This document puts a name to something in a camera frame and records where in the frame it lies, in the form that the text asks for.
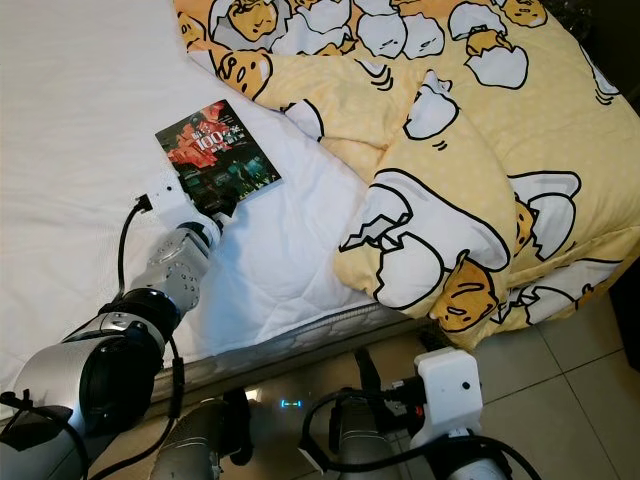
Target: book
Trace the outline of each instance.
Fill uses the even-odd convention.
[[[156,133],[184,192],[204,215],[231,216],[237,203],[280,179],[226,100]]]

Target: yellow duvet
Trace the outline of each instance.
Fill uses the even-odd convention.
[[[640,120],[538,0],[175,0],[187,51],[369,185],[335,272],[473,348],[640,254]]]

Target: white bed sheet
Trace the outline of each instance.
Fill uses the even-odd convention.
[[[122,222],[145,181],[171,169],[154,133],[222,98],[283,180],[237,208],[201,303],[176,332],[181,353],[197,360],[371,303],[331,268],[365,185],[190,60],[169,0],[0,9],[0,390],[114,295]],[[153,214],[136,218],[128,280],[163,231]]]

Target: black robot arm segment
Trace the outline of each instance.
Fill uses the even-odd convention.
[[[167,234],[131,289],[61,343],[31,357],[16,380],[18,396],[5,399],[66,421],[92,463],[147,410],[165,345],[199,301],[212,238],[195,223]],[[17,398],[22,392],[28,392],[26,403]],[[67,431],[28,409],[0,435],[3,478],[80,478],[86,475],[83,456]]]

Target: tiled floor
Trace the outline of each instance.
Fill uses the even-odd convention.
[[[545,480],[640,479],[640,373],[627,365],[621,349],[608,296],[570,319],[484,341],[475,352],[485,401],[483,433],[514,446]],[[413,358],[424,349],[415,334],[407,334],[373,344],[369,351],[388,384],[412,375]],[[222,478],[320,479],[296,450],[303,411],[278,405],[281,399],[309,405],[348,385],[359,385],[349,354],[260,384],[254,458],[245,467],[225,459]],[[328,414],[320,415],[316,433],[325,432],[327,423]],[[139,451],[163,425],[164,420],[151,421],[121,435],[94,470]],[[408,448],[406,435],[395,438],[395,451]],[[143,479],[151,465],[148,460],[110,478]],[[527,478],[514,470],[516,479]],[[400,472],[404,480],[433,478],[423,459],[401,465]]]

